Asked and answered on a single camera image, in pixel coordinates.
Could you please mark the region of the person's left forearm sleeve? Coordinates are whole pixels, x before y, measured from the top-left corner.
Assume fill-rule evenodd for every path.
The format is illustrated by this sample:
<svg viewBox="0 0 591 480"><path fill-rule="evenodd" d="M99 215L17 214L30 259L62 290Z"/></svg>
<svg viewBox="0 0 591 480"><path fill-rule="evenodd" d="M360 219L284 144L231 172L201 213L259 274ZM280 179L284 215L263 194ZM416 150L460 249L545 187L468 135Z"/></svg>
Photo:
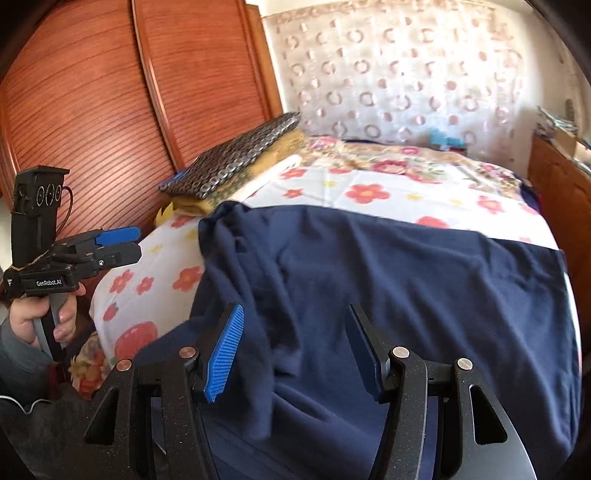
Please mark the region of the person's left forearm sleeve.
<svg viewBox="0 0 591 480"><path fill-rule="evenodd" d="M33 321L48 312L48 301L14 300L1 326L1 394L30 404L49 391L50 356L36 344Z"/></svg>

